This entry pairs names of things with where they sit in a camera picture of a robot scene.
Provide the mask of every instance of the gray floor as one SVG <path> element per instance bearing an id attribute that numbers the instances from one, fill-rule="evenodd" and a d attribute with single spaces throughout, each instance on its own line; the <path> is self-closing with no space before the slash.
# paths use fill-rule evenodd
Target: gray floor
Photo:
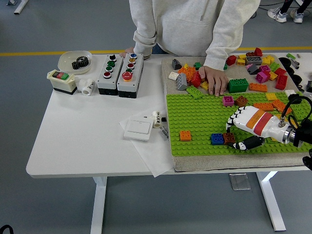
<path id="1" fill-rule="evenodd" d="M 29 0 L 20 15 L 7 2 L 0 0 L 0 53 L 134 45 L 126 0 Z M 303 24 L 291 18 L 280 24 L 259 9 L 245 26 L 241 46 L 311 46 L 311 23 L 308 16 Z M 33 179 L 25 170 L 52 92 L 46 73 L 58 59 L 0 57 L 0 226 L 10 224 L 16 234 L 90 232 L 92 178 Z M 227 174 L 109 178 L 103 233 L 274 233 L 256 175 L 248 177 L 252 189 L 239 192 Z M 285 233 L 311 233 L 311 179 L 311 171 L 279 172 L 271 179 Z"/>

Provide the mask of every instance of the white hoodie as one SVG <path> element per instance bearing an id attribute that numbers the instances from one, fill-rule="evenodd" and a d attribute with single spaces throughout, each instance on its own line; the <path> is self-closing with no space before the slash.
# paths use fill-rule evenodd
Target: white hoodie
<path id="1" fill-rule="evenodd" d="M 206 56 L 204 65 L 223 71 L 243 38 L 243 25 L 260 0 L 129 0 L 137 30 L 134 52 L 159 46 L 177 56 Z"/>

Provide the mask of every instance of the hand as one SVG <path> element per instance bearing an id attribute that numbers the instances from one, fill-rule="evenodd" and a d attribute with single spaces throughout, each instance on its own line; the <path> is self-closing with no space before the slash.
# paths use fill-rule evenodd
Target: hand
<path id="1" fill-rule="evenodd" d="M 122 53 L 120 53 L 119 55 L 125 58 L 126 55 L 127 55 L 127 53 L 134 53 L 133 49 L 134 49 L 133 47 L 130 47 L 130 48 L 128 48 L 128 49 L 125 49 L 125 52 L 122 52 Z"/>
<path id="2" fill-rule="evenodd" d="M 209 83 L 209 93 L 216 96 L 223 95 L 228 87 L 229 79 L 225 73 L 207 66 L 202 66 L 198 70 L 202 79 L 206 78 Z"/>

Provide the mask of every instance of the robotic hand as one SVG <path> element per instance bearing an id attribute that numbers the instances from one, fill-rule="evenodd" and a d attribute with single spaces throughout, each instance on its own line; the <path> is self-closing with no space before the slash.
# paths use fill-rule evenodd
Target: robotic hand
<path id="1" fill-rule="evenodd" d="M 298 99 L 305 99 L 309 102 L 311 106 L 309 114 L 302 120 L 300 125 L 292 115 L 288 116 L 289 122 L 285 122 L 286 111 Z M 300 147 L 303 141 L 312 144 L 312 121 L 309 120 L 311 114 L 312 101 L 305 96 L 292 98 L 286 105 L 280 120 L 276 116 L 253 106 L 240 107 L 228 119 L 226 130 L 230 132 L 230 127 L 235 125 L 237 128 L 249 132 L 254 136 L 242 142 L 229 143 L 228 145 L 236 149 L 250 150 L 264 144 L 264 140 L 267 137 L 273 137 L 284 144 L 292 142 L 296 147 Z M 296 126 L 291 123 L 291 118 L 294 120 Z"/>

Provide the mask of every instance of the white paper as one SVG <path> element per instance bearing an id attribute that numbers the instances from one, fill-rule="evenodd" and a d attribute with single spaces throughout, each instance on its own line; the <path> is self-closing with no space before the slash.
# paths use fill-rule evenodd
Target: white paper
<path id="1" fill-rule="evenodd" d="M 153 109 L 141 112 L 136 116 L 149 117 L 155 110 L 160 110 L 161 116 L 165 116 L 164 114 L 166 111 L 164 106 L 157 106 Z M 126 129 L 128 121 L 129 119 L 125 119 L 120 122 L 123 130 Z M 130 141 L 154 177 L 157 177 L 173 168 L 174 165 L 170 150 L 167 122 L 162 122 L 162 126 L 160 128 L 153 128 L 148 141 L 135 139 L 130 139 Z"/>

